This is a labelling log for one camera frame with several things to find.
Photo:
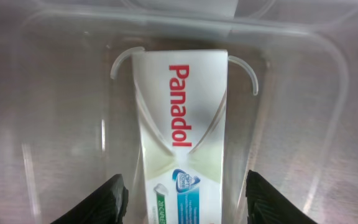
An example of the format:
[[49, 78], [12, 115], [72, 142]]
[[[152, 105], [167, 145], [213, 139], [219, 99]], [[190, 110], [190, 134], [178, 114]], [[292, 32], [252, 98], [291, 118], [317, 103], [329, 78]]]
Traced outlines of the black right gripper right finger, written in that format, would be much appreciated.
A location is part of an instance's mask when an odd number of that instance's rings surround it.
[[246, 178], [247, 222], [250, 224], [316, 224], [258, 172]]

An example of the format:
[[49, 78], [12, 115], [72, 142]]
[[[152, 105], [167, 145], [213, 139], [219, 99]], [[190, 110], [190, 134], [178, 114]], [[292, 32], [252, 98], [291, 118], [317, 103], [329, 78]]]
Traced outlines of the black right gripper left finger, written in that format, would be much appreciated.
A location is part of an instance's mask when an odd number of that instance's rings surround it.
[[129, 191], [116, 174], [52, 224], [123, 224]]

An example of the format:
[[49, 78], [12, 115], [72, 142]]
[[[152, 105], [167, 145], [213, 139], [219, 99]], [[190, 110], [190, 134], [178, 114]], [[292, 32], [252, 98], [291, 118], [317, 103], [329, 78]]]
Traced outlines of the white Panadol box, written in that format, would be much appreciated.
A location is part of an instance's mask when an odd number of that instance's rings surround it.
[[221, 223], [227, 71], [225, 50], [132, 56], [149, 223]]

